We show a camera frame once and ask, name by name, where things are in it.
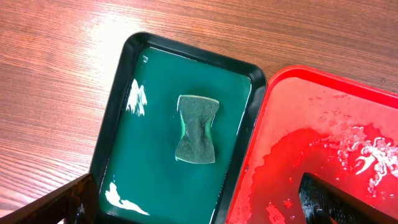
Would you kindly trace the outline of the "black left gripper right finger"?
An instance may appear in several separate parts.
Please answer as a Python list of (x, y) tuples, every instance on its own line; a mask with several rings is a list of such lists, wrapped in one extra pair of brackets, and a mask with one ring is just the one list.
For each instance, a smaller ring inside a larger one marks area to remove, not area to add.
[(308, 172), (302, 176), (298, 196), (308, 224), (397, 223), (396, 218)]

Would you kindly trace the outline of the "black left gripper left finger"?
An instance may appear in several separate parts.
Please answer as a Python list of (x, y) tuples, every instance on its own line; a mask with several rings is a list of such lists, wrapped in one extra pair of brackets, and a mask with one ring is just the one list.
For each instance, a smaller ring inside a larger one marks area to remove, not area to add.
[(85, 174), (4, 216), (1, 223), (93, 223), (99, 209), (92, 174)]

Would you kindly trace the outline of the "green yellow sponge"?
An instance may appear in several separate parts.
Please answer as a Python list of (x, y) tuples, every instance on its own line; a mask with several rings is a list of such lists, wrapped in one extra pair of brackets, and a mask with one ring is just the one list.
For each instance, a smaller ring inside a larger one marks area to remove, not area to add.
[(175, 158), (191, 164), (215, 162), (215, 148), (211, 125), (220, 103), (212, 98), (181, 95), (177, 111), (180, 113), (182, 136), (175, 150)]

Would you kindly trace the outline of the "red plastic tray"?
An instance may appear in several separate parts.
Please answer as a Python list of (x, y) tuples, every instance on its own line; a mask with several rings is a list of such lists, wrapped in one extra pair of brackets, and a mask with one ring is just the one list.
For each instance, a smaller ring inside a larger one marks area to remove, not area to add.
[(267, 87), (227, 223), (304, 223), (311, 173), (397, 216), (397, 95), (304, 66)]

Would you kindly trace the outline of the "black water tray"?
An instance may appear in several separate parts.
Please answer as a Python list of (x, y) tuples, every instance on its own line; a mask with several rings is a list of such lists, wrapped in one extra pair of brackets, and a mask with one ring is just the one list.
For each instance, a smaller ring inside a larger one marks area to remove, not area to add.
[[(96, 223), (224, 223), (265, 91), (256, 65), (146, 32), (130, 36), (90, 166)], [(220, 104), (212, 164), (175, 157), (182, 95)]]

